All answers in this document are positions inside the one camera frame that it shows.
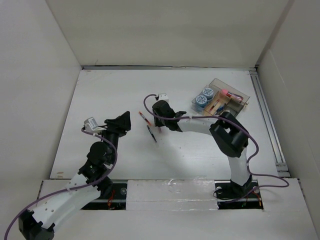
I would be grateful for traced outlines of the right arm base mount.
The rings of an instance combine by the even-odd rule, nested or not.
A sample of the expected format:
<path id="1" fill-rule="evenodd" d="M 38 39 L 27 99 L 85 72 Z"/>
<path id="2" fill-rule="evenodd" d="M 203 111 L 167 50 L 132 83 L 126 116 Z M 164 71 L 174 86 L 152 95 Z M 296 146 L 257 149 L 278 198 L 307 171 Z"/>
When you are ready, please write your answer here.
<path id="1" fill-rule="evenodd" d="M 218 210 L 263 210 L 261 194 L 257 191 L 248 193 L 258 186 L 253 180 L 244 192 L 233 189 L 230 180 L 215 180 L 212 196 L 217 199 Z"/>

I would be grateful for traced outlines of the blue round putty tub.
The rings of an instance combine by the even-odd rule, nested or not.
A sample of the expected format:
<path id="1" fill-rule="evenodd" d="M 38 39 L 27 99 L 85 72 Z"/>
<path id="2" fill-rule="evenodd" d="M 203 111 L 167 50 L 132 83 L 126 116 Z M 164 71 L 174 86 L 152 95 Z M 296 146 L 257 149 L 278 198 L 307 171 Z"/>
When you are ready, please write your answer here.
<path id="1" fill-rule="evenodd" d="M 198 108 L 204 109 L 207 104 L 208 104 L 208 99 L 207 99 L 207 97 L 205 95 L 198 95 L 195 98 L 195 105 Z"/>
<path id="2" fill-rule="evenodd" d="M 210 87 L 206 87 L 202 90 L 202 95 L 211 100 L 215 96 L 215 91 Z"/>

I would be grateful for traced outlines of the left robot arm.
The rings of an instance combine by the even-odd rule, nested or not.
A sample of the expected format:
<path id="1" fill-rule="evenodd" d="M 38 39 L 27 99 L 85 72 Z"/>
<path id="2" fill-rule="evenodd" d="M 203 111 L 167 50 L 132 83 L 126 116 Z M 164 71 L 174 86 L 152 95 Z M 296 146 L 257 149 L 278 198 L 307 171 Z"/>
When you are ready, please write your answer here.
<path id="1" fill-rule="evenodd" d="M 98 138 L 86 162 L 64 188 L 40 198 L 43 202 L 34 209 L 26 208 L 17 217 L 18 229 L 26 240 L 52 240 L 59 227 L 98 198 L 107 198 L 113 182 L 108 175 L 118 160 L 119 139 L 131 130 L 131 114 L 126 111 L 98 125 L 91 117 L 85 120 L 82 133 Z"/>

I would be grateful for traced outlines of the pink capped crayon tube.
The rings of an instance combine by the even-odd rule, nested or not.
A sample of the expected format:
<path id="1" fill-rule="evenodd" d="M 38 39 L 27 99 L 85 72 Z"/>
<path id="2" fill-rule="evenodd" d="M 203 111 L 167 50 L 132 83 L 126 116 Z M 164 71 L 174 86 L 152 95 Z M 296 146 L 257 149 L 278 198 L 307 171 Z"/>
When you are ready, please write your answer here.
<path id="1" fill-rule="evenodd" d="M 243 97 L 241 95 L 232 93 L 232 92 L 228 91 L 227 89 L 222 89 L 221 93 L 223 95 L 227 96 L 228 98 L 233 99 L 234 101 L 237 101 L 239 103 L 243 101 Z"/>

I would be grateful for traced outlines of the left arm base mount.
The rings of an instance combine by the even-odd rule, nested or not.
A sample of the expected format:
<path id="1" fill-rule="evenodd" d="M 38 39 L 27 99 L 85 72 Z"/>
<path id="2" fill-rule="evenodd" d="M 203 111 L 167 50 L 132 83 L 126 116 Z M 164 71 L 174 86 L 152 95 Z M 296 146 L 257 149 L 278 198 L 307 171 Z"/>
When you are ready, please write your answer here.
<path id="1" fill-rule="evenodd" d="M 101 196 L 86 204 L 82 210 L 125 210 L 127 202 L 127 180 L 116 180 L 113 182 L 111 192 L 107 196 Z"/>

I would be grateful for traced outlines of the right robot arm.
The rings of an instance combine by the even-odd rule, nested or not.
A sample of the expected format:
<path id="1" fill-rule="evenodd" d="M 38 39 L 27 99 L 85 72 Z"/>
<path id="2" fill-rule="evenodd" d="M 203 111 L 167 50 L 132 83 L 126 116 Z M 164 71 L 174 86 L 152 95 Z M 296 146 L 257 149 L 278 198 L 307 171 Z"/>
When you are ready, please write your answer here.
<path id="1" fill-rule="evenodd" d="M 231 177 L 226 191 L 229 197 L 239 198 L 249 192 L 252 174 L 247 169 L 248 136 L 244 133 L 246 129 L 231 113 L 223 112 L 220 115 L 222 119 L 199 116 L 183 118 L 186 112 L 174 112 L 165 100 L 154 103 L 152 112 L 157 127 L 212 136 L 220 151 L 228 158 Z"/>

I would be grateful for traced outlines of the blue grip gel pen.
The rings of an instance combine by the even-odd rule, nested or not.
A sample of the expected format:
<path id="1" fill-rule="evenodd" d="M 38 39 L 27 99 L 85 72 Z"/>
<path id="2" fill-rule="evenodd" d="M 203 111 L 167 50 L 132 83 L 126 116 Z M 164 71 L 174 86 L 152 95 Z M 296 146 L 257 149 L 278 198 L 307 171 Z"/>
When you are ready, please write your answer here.
<path id="1" fill-rule="evenodd" d="M 224 105 L 221 105 L 221 106 L 217 109 L 216 113 L 217 113 L 217 114 L 220 113 L 223 109 L 224 109 Z"/>

